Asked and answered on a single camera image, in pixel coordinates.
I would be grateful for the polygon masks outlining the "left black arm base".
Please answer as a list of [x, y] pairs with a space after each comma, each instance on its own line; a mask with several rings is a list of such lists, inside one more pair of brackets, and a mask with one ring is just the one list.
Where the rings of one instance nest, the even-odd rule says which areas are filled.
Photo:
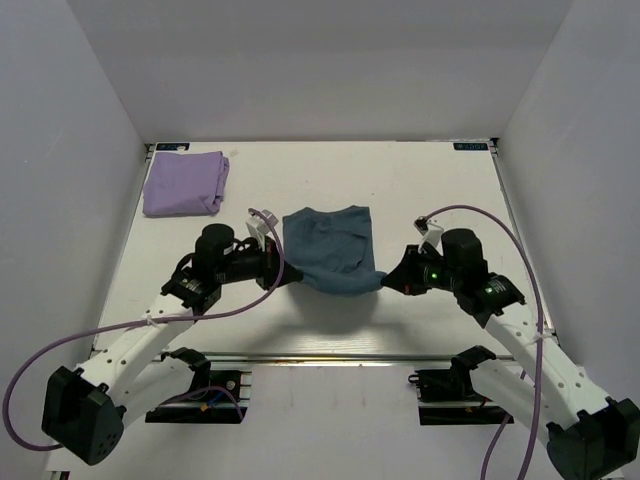
[[193, 349], [162, 353], [155, 363], [178, 360], [187, 367], [189, 388], [178, 400], [169, 400], [149, 411], [147, 424], [241, 424], [247, 414], [252, 372], [246, 366], [224, 366]]

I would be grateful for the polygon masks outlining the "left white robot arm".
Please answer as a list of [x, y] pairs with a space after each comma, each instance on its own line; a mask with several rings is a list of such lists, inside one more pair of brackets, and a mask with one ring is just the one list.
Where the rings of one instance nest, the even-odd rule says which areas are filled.
[[302, 278], [275, 239], [256, 231], [239, 241], [227, 225], [206, 226], [161, 287], [142, 326], [126, 329], [75, 369], [60, 367], [51, 375], [44, 433], [84, 463], [102, 462], [138, 418], [172, 399], [198, 400], [218, 388], [204, 354], [168, 346], [220, 300], [224, 285], [255, 281], [268, 291]]

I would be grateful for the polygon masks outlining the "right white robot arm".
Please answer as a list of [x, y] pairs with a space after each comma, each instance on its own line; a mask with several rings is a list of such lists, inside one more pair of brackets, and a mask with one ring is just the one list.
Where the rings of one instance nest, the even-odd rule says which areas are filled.
[[420, 244], [409, 245], [382, 281], [407, 296], [451, 293], [457, 305], [505, 347], [532, 381], [516, 377], [483, 346], [451, 360], [441, 388], [483, 396], [529, 426], [564, 479], [601, 479], [633, 462], [639, 449], [639, 409], [593, 383], [526, 312], [526, 300], [504, 275], [490, 271], [470, 229], [445, 231], [420, 222]]

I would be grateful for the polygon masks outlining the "dark teal t-shirt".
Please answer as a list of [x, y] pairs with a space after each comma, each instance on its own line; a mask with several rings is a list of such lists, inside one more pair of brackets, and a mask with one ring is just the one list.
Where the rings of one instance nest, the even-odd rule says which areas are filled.
[[286, 261], [302, 282], [328, 295], [355, 297], [381, 288], [376, 269], [370, 209], [321, 212], [305, 207], [283, 218]]

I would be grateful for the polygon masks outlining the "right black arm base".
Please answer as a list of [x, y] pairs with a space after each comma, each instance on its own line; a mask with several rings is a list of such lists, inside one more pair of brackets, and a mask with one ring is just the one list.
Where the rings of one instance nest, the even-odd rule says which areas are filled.
[[407, 377], [415, 388], [421, 426], [499, 425], [507, 413], [477, 393], [470, 372], [497, 356], [483, 346], [471, 347], [451, 359], [447, 368], [415, 370]]

